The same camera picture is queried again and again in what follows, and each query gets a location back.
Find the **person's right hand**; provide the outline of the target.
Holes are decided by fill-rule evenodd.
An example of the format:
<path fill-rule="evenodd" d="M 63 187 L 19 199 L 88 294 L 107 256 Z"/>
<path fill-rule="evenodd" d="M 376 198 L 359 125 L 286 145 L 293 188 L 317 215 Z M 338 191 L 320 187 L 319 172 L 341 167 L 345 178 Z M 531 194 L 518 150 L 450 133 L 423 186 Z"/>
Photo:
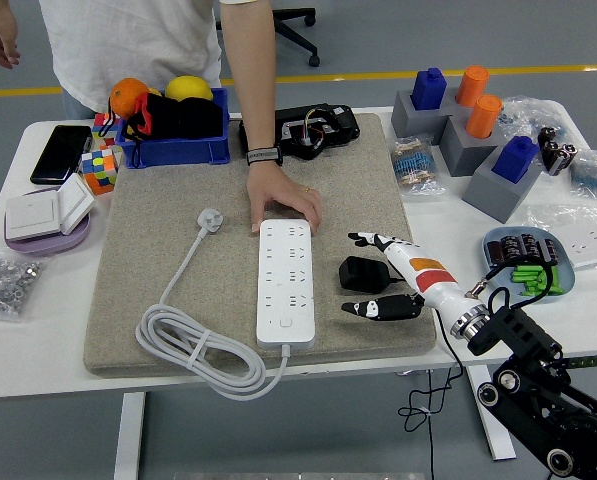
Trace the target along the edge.
<path fill-rule="evenodd" d="M 12 70 L 19 64 L 18 26 L 7 0 L 0 0 L 0 66 Z"/>

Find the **person's left hand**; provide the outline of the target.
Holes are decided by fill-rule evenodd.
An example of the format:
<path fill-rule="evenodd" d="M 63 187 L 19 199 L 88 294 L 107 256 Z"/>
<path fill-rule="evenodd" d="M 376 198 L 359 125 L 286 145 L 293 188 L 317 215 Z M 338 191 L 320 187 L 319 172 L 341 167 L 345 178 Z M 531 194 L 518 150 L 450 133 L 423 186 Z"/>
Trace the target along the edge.
<path fill-rule="evenodd" d="M 265 208 L 271 202 L 299 212 L 308 221 L 312 233 L 318 231 L 323 220 L 320 192 L 295 182 L 276 163 L 253 163 L 249 167 L 246 187 L 250 200 L 252 233 L 259 233 Z"/>

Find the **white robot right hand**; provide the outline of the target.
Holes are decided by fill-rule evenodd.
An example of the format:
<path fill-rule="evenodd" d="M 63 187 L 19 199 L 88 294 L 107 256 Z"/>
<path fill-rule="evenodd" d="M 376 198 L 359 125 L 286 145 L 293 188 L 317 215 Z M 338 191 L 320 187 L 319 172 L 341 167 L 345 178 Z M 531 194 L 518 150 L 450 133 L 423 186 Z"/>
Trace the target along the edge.
<path fill-rule="evenodd" d="M 449 322 L 448 328 L 456 337 L 464 336 L 468 326 L 487 321 L 487 307 L 468 296 L 449 271 L 420 246 L 377 233 L 352 232 L 349 238 L 360 247 L 373 245 L 383 252 L 414 293 L 347 302 L 341 306 L 343 311 L 373 321 L 396 321 L 415 318 L 427 306 Z"/>

